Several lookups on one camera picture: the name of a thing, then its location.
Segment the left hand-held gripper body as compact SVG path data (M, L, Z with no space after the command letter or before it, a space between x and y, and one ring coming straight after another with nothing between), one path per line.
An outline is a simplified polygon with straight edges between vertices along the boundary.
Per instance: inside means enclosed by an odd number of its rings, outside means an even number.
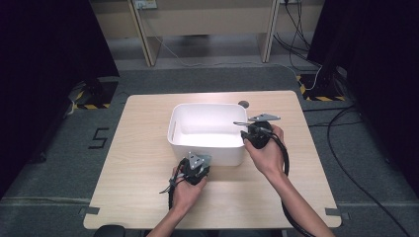
M198 155L189 152L179 162L174 174L169 179L169 186L162 191L162 194L173 191L177 187L178 179L186 181L191 185L198 184L210 172L210 160L211 157L209 155Z

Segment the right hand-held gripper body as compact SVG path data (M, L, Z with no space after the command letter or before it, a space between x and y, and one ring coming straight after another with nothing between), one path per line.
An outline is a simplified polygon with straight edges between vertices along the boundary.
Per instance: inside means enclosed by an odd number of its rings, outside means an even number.
M243 131L250 133L251 144L256 149L261 149L267 145L273 136L273 129L270 121L279 119L279 116L260 114L254 117L250 117L248 121L235 121L234 124L245 126L247 130Z

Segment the white plastic storage bin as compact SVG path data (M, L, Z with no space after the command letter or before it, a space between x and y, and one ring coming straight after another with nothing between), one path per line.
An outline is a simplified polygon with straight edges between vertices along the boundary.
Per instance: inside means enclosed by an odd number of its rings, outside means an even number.
M241 131L246 110L235 104L190 103L173 109L167 140L181 160L194 153L209 156L211 166L239 166L244 160Z

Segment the person's right hand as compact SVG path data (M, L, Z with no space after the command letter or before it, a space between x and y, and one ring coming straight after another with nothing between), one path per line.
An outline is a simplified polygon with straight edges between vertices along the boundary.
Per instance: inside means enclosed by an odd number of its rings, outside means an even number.
M244 145L257 170L268 180L285 174L283 152L273 138L261 149L256 149L247 139Z

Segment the person's left hand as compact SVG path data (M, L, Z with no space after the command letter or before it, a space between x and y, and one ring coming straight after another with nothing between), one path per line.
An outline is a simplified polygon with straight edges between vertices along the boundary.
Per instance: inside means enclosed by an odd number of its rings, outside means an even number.
M173 169L173 178L175 179L176 187L171 210L178 213L187 213L201 196L207 184L207 178L202 178L196 185L192 185L179 176L176 168Z

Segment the stand base with hazard tape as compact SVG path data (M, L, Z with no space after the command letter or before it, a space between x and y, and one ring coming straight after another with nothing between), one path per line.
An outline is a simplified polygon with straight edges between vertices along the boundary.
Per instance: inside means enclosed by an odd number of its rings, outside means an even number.
M307 101L344 101L342 90L333 79L318 79L315 74L296 76L300 92Z
M70 110L107 109L119 85L118 81L101 82L96 79L76 86L69 99Z

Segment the black chair part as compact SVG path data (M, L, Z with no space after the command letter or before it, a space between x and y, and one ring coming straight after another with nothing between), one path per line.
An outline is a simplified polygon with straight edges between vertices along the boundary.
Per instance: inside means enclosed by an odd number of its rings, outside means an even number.
M104 225L98 228L94 237L125 237L126 230L120 225Z

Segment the black curtain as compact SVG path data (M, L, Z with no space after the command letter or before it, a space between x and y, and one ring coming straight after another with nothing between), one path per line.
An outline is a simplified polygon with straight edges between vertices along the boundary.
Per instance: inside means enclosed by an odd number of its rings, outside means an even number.
M419 197L419 0L324 0L308 58L347 71L357 104Z
M0 0L0 198L71 89L118 74L90 0Z

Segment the white power strip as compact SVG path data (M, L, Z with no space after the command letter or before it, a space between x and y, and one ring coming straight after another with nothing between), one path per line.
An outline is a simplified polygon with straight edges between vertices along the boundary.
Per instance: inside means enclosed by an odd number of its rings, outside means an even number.
M139 10L153 10L157 8L156 0L134 0L134 5Z

